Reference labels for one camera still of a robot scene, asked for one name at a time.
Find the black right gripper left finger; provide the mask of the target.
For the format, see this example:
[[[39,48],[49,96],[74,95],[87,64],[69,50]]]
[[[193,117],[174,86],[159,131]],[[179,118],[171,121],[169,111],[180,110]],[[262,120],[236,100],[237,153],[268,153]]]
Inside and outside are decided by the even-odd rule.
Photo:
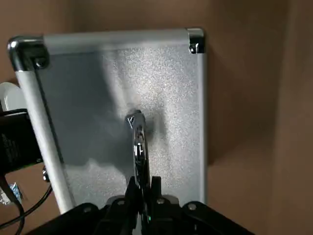
[[[33,235],[131,235],[140,210],[140,193],[131,177],[123,196],[99,209],[83,203],[31,231]]]

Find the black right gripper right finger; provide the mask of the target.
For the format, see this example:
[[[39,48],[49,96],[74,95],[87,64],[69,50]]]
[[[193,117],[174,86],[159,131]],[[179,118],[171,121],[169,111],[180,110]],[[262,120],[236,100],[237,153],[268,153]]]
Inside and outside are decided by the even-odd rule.
[[[162,195],[161,177],[152,177],[148,235],[251,235],[235,223],[199,201],[179,205],[176,197]]]

